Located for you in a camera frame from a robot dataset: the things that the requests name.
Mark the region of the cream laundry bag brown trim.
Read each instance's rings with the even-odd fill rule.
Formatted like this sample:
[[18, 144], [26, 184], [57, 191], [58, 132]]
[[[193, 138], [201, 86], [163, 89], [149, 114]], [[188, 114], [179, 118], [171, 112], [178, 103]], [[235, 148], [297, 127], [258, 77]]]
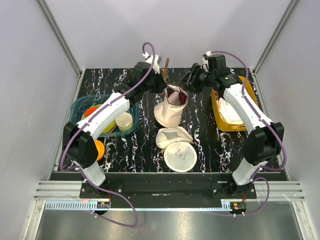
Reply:
[[188, 93], [181, 88], [187, 94], [187, 102], [182, 106], [176, 106], [168, 103], [168, 98], [166, 96], [165, 89], [163, 91], [164, 92], [163, 101], [154, 107], [154, 111], [153, 111], [154, 117], [155, 117], [155, 120], [163, 127], [166, 127], [166, 128], [177, 127], [181, 122], [182, 113], [188, 103]]

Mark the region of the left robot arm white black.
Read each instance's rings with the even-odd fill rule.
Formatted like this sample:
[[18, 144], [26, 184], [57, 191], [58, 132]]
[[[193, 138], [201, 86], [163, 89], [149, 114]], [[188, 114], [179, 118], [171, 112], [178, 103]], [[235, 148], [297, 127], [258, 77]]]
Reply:
[[139, 102], [145, 93], [158, 94], [166, 88], [158, 63], [138, 62], [110, 97], [91, 115], [63, 128], [62, 158], [70, 158], [88, 182], [90, 192], [97, 198], [108, 193], [106, 176], [97, 163], [98, 150], [95, 141], [103, 130], [118, 116]]

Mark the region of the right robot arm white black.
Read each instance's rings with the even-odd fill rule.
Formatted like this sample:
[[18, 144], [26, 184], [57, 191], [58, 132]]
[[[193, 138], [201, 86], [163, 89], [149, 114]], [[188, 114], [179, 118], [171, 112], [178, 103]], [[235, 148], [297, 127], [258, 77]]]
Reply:
[[273, 122], [252, 100], [245, 89], [245, 80], [231, 72], [226, 64], [226, 51], [208, 51], [203, 55], [203, 64], [193, 64], [189, 72], [179, 82], [185, 90], [200, 93], [205, 87], [215, 90], [238, 114], [248, 132], [242, 148], [242, 160], [232, 173], [231, 183], [227, 185], [228, 195], [239, 198], [245, 192], [245, 185], [253, 182], [261, 169], [267, 169], [272, 158], [287, 154], [284, 144], [284, 126]]

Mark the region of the dark maroon bra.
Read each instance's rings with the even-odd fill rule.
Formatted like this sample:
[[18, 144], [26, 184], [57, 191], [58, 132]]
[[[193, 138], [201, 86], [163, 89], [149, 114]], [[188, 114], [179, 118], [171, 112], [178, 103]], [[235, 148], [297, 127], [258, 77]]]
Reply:
[[[162, 71], [162, 77], [165, 82], [167, 81], [169, 61], [170, 58], [167, 57]], [[187, 103], [187, 93], [175, 85], [168, 85], [165, 89], [165, 94], [167, 96], [168, 103], [171, 105], [182, 106]]]

